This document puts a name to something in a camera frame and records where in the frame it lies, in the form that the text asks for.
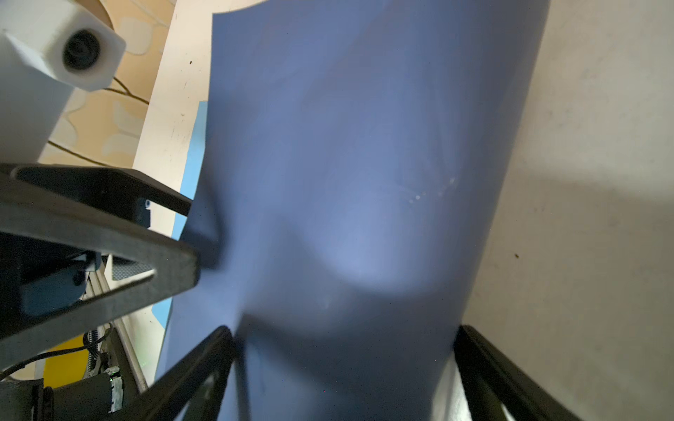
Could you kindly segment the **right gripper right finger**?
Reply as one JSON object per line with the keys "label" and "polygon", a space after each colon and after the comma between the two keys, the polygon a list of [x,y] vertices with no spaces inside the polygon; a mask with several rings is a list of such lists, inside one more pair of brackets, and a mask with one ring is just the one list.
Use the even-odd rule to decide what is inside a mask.
{"label": "right gripper right finger", "polygon": [[454,355],[471,418],[577,420],[472,326],[459,327]]}

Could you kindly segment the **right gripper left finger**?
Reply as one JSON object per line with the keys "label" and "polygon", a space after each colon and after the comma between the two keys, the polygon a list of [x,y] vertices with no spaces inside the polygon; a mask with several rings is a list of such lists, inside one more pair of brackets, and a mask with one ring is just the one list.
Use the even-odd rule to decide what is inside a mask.
{"label": "right gripper left finger", "polygon": [[216,328],[150,389],[107,420],[215,420],[234,360],[233,336]]}

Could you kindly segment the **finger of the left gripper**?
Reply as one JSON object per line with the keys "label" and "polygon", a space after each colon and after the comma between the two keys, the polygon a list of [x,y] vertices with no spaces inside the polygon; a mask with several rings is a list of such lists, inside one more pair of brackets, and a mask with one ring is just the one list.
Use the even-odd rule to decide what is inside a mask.
{"label": "finger of the left gripper", "polygon": [[3,163],[1,172],[119,218],[148,218],[151,203],[186,216],[191,200],[138,170]]}
{"label": "finger of the left gripper", "polygon": [[[150,276],[84,299],[104,255],[149,266]],[[193,288],[196,251],[119,218],[1,176],[1,365],[41,351]]]}

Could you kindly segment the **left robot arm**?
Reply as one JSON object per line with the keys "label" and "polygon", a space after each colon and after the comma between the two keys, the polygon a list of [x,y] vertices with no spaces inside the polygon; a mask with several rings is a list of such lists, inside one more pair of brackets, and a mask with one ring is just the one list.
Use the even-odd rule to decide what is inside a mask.
{"label": "left robot arm", "polygon": [[[199,277],[196,251],[150,230],[150,203],[182,215],[191,208],[132,169],[2,165],[2,419],[104,419],[139,394],[112,321]],[[76,336],[89,358],[82,380],[13,379]]]}

